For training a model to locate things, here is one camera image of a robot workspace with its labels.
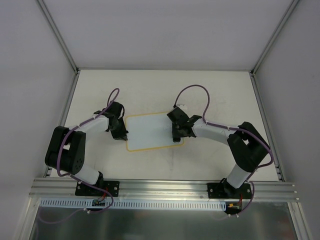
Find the yellow framed whiteboard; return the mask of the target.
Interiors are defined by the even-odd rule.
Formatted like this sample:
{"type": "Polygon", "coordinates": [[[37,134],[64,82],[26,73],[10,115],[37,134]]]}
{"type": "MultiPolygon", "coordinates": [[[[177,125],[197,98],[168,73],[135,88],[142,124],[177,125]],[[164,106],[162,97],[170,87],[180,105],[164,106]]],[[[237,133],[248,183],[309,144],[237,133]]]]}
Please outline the yellow framed whiteboard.
{"type": "Polygon", "coordinates": [[[166,112],[129,115],[124,123],[128,130],[128,152],[174,148],[185,144],[184,140],[173,142],[172,122],[166,112]]]}

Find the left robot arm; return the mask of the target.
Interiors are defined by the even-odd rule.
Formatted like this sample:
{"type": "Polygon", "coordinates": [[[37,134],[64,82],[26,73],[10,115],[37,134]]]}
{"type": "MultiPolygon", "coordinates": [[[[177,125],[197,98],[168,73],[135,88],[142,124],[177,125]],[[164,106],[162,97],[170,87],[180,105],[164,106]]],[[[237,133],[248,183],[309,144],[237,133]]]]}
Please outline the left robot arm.
{"type": "Polygon", "coordinates": [[[116,141],[127,141],[128,131],[124,123],[125,108],[112,102],[106,110],[98,110],[88,120],[74,127],[57,126],[52,133],[44,162],[79,181],[77,196],[99,196],[103,191],[118,190],[118,185],[104,180],[102,172],[85,164],[86,143],[90,138],[110,132],[116,141]]]}

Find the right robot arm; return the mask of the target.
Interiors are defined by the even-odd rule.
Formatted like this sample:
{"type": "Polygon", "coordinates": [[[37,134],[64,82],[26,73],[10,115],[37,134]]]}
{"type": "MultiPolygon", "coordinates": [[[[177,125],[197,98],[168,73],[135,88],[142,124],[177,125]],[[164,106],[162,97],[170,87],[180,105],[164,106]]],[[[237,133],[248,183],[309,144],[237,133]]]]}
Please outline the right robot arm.
{"type": "Polygon", "coordinates": [[[167,117],[171,121],[172,140],[177,143],[182,138],[205,138],[229,147],[235,165],[230,174],[222,179],[213,191],[223,198],[235,198],[242,186],[259,169],[271,165],[274,161],[272,150],[249,122],[238,126],[226,126],[211,123],[200,115],[189,117],[175,106],[167,117]]]}

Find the black whiteboard eraser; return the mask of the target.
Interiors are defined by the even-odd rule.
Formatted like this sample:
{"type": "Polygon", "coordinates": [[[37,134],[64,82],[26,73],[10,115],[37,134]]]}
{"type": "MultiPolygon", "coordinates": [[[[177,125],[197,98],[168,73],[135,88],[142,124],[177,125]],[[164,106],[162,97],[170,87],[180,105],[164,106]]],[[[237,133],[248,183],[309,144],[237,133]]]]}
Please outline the black whiteboard eraser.
{"type": "Polygon", "coordinates": [[[172,141],[173,141],[174,143],[180,143],[180,142],[181,142],[181,138],[180,138],[180,137],[173,137],[173,138],[172,138],[172,141]]]}

